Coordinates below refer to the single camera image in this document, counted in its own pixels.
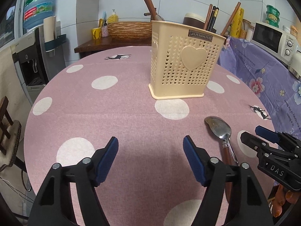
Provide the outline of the right hand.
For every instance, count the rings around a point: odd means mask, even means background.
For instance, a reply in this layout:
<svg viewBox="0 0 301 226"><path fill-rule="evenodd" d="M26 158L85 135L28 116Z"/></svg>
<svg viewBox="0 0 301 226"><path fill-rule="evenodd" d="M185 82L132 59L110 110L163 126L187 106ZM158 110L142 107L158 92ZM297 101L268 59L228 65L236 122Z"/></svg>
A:
<svg viewBox="0 0 301 226"><path fill-rule="evenodd" d="M290 204L296 204L300 197L300 192L292 192L288 190L285 192L285 187L283 185L279 185L278 190L275 194L274 201L272 202L272 215L273 217L279 217L282 213L282 206L285 202L289 202Z"/></svg>

